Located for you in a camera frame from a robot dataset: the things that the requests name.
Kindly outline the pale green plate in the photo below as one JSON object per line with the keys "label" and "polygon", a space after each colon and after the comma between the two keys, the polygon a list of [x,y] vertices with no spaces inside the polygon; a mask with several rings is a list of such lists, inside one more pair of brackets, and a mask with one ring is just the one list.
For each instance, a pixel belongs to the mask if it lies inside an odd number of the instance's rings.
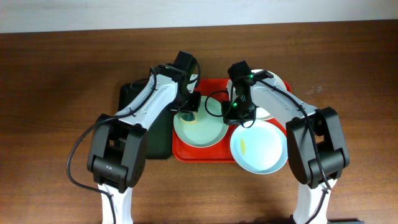
{"label": "pale green plate", "polygon": [[174,130],[179,139],[193,147],[210,147],[220,142],[227,133],[228,125],[224,124],[222,117],[214,117],[207,113],[205,101],[207,96],[201,97],[199,110],[194,113],[195,120],[186,122],[182,120],[185,113],[174,116]]}

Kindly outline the light blue plate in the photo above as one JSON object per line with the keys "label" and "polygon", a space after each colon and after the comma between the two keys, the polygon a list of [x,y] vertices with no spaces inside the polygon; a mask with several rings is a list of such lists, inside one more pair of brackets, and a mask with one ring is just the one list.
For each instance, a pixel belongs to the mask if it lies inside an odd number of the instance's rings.
{"label": "light blue plate", "polygon": [[236,163],[253,174],[277,172],[288,161],[285,133],[267,121],[257,120],[250,128],[238,126],[229,147]]}

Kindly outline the green and yellow sponge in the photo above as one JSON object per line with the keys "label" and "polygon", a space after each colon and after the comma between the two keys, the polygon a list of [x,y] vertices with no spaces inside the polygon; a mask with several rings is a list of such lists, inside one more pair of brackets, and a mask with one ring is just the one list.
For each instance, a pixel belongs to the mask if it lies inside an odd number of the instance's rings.
{"label": "green and yellow sponge", "polygon": [[182,113],[180,120],[184,123],[195,124],[197,122],[196,112]]}

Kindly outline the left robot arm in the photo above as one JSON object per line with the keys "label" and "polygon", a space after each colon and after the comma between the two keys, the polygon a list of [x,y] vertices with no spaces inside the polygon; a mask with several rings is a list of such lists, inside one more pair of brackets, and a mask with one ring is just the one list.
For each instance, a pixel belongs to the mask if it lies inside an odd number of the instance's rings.
{"label": "left robot arm", "polygon": [[147,132],[163,110],[198,111],[196,58],[180,51],[172,63],[150,68],[138,95],[115,115],[102,114],[91,127],[87,169],[102,197],[103,223],[132,223],[132,189],[146,164]]}

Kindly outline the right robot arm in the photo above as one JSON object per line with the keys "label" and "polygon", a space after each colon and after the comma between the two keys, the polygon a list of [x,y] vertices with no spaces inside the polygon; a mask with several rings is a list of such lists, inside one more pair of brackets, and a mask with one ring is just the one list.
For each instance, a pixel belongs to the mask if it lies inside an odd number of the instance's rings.
{"label": "right robot arm", "polygon": [[298,99],[267,70],[252,70],[246,61],[228,69],[229,100],[223,121],[237,128],[230,148],[238,164],[259,174],[284,163],[298,181],[292,223],[328,223],[331,190],[349,154],[337,112]]}

